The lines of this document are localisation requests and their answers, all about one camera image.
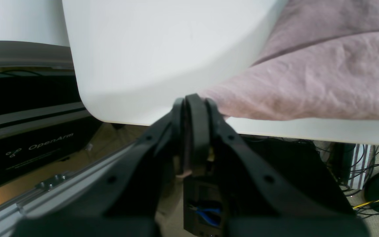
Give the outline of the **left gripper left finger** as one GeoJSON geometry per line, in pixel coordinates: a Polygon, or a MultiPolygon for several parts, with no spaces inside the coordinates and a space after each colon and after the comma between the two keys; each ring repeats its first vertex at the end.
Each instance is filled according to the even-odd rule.
{"type": "Polygon", "coordinates": [[[164,186],[175,177],[173,157],[182,134],[182,98],[107,173],[105,217],[154,217],[164,186]]]}

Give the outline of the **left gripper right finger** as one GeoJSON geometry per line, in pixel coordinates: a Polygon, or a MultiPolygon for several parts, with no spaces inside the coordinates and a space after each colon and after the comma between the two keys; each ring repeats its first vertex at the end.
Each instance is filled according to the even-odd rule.
{"type": "Polygon", "coordinates": [[[268,209],[285,219],[346,219],[355,213],[335,183],[329,197],[311,198],[251,150],[227,124],[214,101],[186,96],[188,164],[194,174],[206,172],[210,149],[215,152],[214,176],[224,196],[236,204],[236,215],[260,216],[268,209]],[[195,168],[202,166],[201,171],[195,168]]]}

